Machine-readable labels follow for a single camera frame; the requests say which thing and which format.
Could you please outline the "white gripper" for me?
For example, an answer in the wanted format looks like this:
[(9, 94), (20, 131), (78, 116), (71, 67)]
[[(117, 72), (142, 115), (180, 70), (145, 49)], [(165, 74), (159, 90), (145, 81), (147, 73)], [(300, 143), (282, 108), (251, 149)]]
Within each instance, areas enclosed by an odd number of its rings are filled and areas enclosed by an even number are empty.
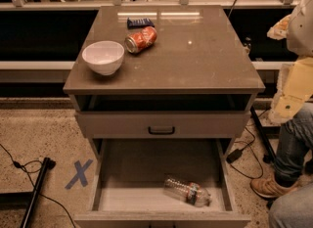
[[(272, 26), (267, 36), (282, 40), (287, 37), (290, 15)], [(285, 123), (299, 112), (313, 95), (313, 58), (303, 57), (293, 64), (283, 64), (278, 75), (277, 93), (271, 103), (268, 118), (273, 123)]]

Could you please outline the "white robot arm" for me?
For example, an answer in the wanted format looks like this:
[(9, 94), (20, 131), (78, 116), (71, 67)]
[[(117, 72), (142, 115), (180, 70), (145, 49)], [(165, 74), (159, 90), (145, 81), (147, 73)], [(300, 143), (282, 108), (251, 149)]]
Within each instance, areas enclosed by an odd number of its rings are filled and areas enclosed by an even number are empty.
[(313, 95), (313, 0), (301, 0), (290, 15), (268, 30), (267, 36), (286, 38), (288, 50), (298, 56), (292, 65), (282, 65), (269, 113), (272, 122), (285, 123)]

